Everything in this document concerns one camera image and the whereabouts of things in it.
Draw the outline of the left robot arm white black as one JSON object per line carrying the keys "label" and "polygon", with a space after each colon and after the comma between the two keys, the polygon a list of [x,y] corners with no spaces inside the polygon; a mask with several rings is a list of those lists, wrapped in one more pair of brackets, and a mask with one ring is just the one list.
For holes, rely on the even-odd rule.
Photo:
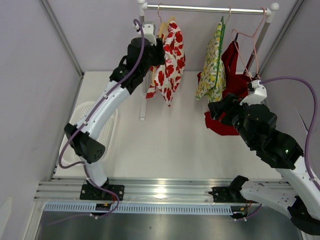
{"label": "left robot arm white black", "polygon": [[84,165],[90,183],[91,194],[97,200],[108,196],[105,185],[108,177],[102,168],[105,146],[98,142],[100,133],[122,102],[143,82],[150,67],[165,63],[165,50],[161,38],[155,43],[142,37],[134,38],[127,47],[127,54],[120,60],[109,77],[109,82],[89,112],[76,124],[64,127],[67,146],[71,146]]}

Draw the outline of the yellow plastic hanger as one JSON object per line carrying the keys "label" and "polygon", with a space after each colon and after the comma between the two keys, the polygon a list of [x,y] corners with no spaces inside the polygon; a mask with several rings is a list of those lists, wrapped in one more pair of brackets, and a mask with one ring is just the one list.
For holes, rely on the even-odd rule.
{"label": "yellow plastic hanger", "polygon": [[150,87],[162,87],[167,78],[175,72],[177,61],[174,53],[175,50],[175,17],[171,17],[167,22],[162,22],[157,35],[163,42],[165,52],[164,65],[151,66]]}

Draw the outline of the green plastic hanger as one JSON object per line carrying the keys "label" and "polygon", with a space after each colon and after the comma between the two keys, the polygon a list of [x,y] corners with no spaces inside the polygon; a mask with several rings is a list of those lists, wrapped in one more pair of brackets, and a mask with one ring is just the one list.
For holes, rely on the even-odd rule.
{"label": "green plastic hanger", "polygon": [[223,91],[226,88],[225,67],[222,61],[223,42],[225,37],[226,25],[229,19],[225,20],[222,16],[214,33],[212,70],[214,76],[214,88]]}

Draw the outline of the lemon print skirt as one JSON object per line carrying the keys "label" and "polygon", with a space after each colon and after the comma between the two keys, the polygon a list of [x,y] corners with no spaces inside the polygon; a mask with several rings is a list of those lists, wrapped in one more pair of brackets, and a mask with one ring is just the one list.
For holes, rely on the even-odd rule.
{"label": "lemon print skirt", "polygon": [[207,44],[205,60],[203,65],[203,70],[200,73],[198,87],[195,92],[195,99],[198,101],[205,97],[208,103],[219,102],[223,98],[223,91],[227,88],[227,83],[225,79],[225,89],[223,91],[214,88],[213,76],[214,71],[212,70],[212,64],[214,59],[214,35],[213,33],[210,41]]}

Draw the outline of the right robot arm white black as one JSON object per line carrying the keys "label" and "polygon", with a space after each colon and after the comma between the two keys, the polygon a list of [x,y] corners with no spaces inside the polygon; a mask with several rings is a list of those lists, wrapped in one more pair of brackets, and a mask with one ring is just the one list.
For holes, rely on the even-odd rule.
{"label": "right robot arm white black", "polygon": [[238,175],[227,188],[229,198],[265,205],[288,217],[302,232],[318,236],[320,191],[307,176],[303,149],[292,136],[276,130],[277,115],[261,103],[241,104],[234,94],[209,103],[208,108],[213,120],[233,127],[250,151],[280,173],[296,192],[277,193]]}

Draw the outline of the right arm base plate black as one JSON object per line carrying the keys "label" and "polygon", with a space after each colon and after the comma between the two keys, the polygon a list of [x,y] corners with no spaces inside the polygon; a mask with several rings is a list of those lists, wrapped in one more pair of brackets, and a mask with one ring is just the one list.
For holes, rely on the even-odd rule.
{"label": "right arm base plate black", "polygon": [[215,203],[256,203],[256,201],[245,199],[240,190],[241,187],[230,187],[230,186],[214,186],[208,192],[212,196]]}

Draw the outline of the red flower print cloth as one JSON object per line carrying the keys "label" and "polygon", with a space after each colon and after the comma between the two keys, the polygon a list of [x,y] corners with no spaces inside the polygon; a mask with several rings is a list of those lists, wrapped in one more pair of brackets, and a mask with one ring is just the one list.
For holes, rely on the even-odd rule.
{"label": "red flower print cloth", "polygon": [[152,75],[145,98],[151,99],[159,93],[170,106],[186,66],[184,38],[174,17],[161,24],[158,36],[163,43],[165,62],[150,68]]}

